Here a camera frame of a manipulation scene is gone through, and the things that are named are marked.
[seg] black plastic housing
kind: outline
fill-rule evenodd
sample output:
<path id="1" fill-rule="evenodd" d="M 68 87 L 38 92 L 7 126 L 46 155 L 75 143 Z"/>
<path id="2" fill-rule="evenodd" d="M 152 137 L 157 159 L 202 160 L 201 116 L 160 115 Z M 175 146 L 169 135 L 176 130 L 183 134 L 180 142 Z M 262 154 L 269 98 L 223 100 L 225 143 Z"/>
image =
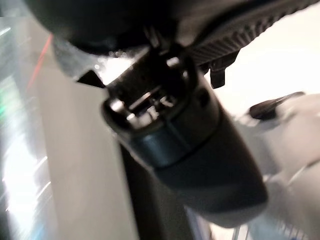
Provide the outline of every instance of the black plastic housing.
<path id="1" fill-rule="evenodd" d="M 102 114 L 121 143 L 188 207 L 222 227 L 257 216 L 268 196 L 254 159 L 201 74 L 188 67 L 187 92 L 141 129 Z"/>

